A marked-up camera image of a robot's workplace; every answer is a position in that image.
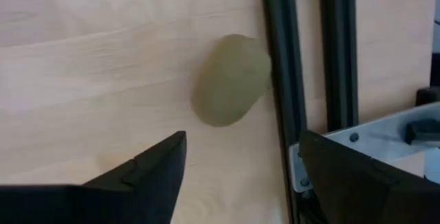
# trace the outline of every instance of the wooden wall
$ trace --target wooden wall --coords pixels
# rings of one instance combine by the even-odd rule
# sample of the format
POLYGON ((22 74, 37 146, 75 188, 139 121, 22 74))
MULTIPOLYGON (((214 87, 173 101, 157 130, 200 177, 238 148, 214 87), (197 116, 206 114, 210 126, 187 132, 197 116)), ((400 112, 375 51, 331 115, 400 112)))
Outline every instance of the wooden wall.
MULTIPOLYGON (((325 132, 318 0, 297 0, 309 127, 325 132)), ((357 0, 363 121, 428 85, 435 0, 357 0)), ((188 132, 173 223, 286 223, 272 92, 202 124, 194 76, 231 33, 265 45, 261 0, 0 0, 0 182, 82 183, 188 132)))

